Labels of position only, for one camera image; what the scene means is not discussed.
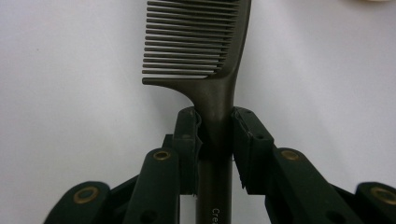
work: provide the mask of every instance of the brass rivet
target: brass rivet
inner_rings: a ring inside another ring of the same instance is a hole
[[[290,150],[284,150],[281,152],[281,154],[285,159],[289,161],[297,161],[300,159],[300,156],[297,153]]]
[[[171,154],[167,151],[158,151],[154,153],[154,159],[157,161],[165,161],[171,157]]]
[[[396,205],[396,194],[380,187],[373,187],[370,192],[380,201]]]
[[[75,203],[88,203],[99,195],[97,187],[89,186],[77,191],[73,197]]]

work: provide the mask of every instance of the comb teeth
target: comb teeth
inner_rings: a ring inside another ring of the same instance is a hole
[[[227,58],[239,1],[148,1],[143,74],[208,77]]]

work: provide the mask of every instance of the black comb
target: black comb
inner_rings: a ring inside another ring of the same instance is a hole
[[[143,83],[180,91],[202,118],[197,222],[231,223],[233,92],[250,0],[148,1]]]

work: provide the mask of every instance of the white background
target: white background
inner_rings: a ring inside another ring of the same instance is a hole
[[[114,188],[174,129],[141,84],[146,1],[0,1],[0,223],[42,223],[71,187]],[[235,105],[335,185],[396,187],[396,4],[255,0]],[[233,223],[268,223],[234,172]],[[194,199],[182,198],[181,223]]]

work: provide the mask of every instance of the screw hole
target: screw hole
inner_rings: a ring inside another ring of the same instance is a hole
[[[171,154],[167,151],[158,151],[154,153],[154,159],[157,161],[165,161],[171,157]]]
[[[144,211],[142,215],[140,215],[140,221],[142,223],[153,223],[157,218],[157,213],[152,210]]]
[[[343,215],[339,214],[338,212],[334,212],[334,211],[327,211],[326,217],[333,223],[346,223],[346,221],[347,221],[343,217]]]
[[[283,150],[280,154],[289,161],[297,161],[300,159],[300,156],[291,150]]]
[[[255,137],[256,137],[257,139],[260,139],[260,140],[262,140],[262,139],[265,138],[264,135],[262,135],[262,134],[257,134]]]
[[[390,205],[396,205],[396,194],[380,187],[373,187],[371,193],[383,203],[388,203]]]
[[[75,203],[88,203],[93,201],[99,195],[99,189],[94,186],[88,186],[75,193],[73,200]]]

